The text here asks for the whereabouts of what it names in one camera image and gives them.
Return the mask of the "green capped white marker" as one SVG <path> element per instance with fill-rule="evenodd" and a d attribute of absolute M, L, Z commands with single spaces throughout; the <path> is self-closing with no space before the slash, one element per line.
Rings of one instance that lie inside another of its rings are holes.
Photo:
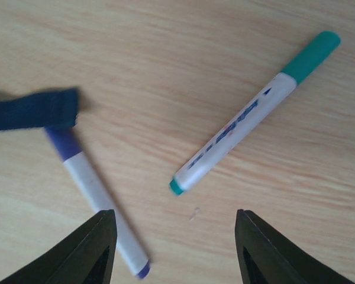
<path fill-rule="evenodd" d="M 190 190 L 241 140 L 290 95 L 341 43 L 338 34 L 322 31 L 193 155 L 169 183 L 175 195 Z"/>

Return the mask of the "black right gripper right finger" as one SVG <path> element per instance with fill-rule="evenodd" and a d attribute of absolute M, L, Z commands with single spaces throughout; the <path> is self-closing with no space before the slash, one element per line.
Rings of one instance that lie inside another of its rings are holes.
<path fill-rule="evenodd" d="M 243 283 L 352 283 L 251 210 L 237 211 L 235 244 Z"/>

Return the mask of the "navy blue student backpack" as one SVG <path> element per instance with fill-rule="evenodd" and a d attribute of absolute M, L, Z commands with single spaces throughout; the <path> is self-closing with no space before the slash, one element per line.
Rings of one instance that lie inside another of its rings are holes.
<path fill-rule="evenodd" d="M 78 88 L 53 89 L 13 99 L 0 99 L 0 131 L 75 126 Z"/>

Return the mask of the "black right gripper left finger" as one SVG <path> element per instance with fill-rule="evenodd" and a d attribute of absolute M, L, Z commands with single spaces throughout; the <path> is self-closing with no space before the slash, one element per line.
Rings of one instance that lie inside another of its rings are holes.
<path fill-rule="evenodd" d="M 113 209 L 101 210 L 1 283 L 109 283 L 117 243 Z"/>

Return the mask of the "purple capped white marker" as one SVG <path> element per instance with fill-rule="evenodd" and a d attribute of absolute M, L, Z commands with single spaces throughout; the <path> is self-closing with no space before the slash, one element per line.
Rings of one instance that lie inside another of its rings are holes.
<path fill-rule="evenodd" d="M 45 129 L 67 171 L 95 212 L 113 209 L 117 224 L 117 247 L 130 272 L 144 279 L 151 269 L 150 259 L 133 233 L 109 191 L 82 150 L 72 129 Z"/>

